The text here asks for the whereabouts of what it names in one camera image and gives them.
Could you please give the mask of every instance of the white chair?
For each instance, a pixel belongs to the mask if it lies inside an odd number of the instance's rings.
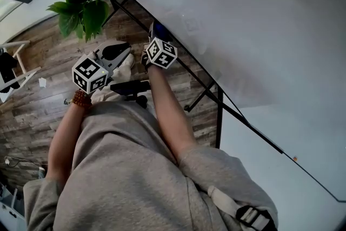
[[[23,62],[22,62],[22,59],[21,57],[19,56],[19,53],[21,52],[21,50],[26,47],[28,44],[30,43],[30,41],[21,41],[21,42],[12,42],[12,43],[5,43],[5,44],[0,44],[0,49],[2,48],[4,50],[4,52],[7,52],[7,49],[8,48],[11,48],[11,47],[17,47],[18,45],[20,45],[20,47],[16,50],[16,52],[13,54],[13,58],[18,60],[18,63],[19,65],[21,66],[21,70],[23,72],[22,75],[19,75],[18,77],[16,77],[16,74],[14,72],[14,75],[16,78],[12,79],[11,81],[8,81],[8,82],[4,82],[4,79],[3,77],[1,76],[0,74],[0,91],[7,88],[8,86],[18,82],[20,87],[18,89],[13,89],[13,88],[10,88],[10,90],[7,92],[7,93],[0,93],[0,99],[1,101],[4,103],[8,98],[9,96],[12,94],[13,91],[17,91],[19,90],[20,88],[22,88],[29,79],[31,79],[33,77],[33,75],[38,72],[41,67],[38,67],[38,68],[35,68],[33,70],[30,70],[30,71],[26,71],[24,65],[23,65]]]

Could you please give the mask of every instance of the person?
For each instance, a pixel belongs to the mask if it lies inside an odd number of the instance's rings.
[[[130,78],[133,61],[114,82]],[[270,197],[238,158],[198,145],[164,71],[146,66],[157,119],[109,87],[89,109],[79,96],[51,141],[46,177],[24,186],[28,231],[253,230],[228,212],[230,203],[264,211],[258,230],[267,222],[275,229]]]

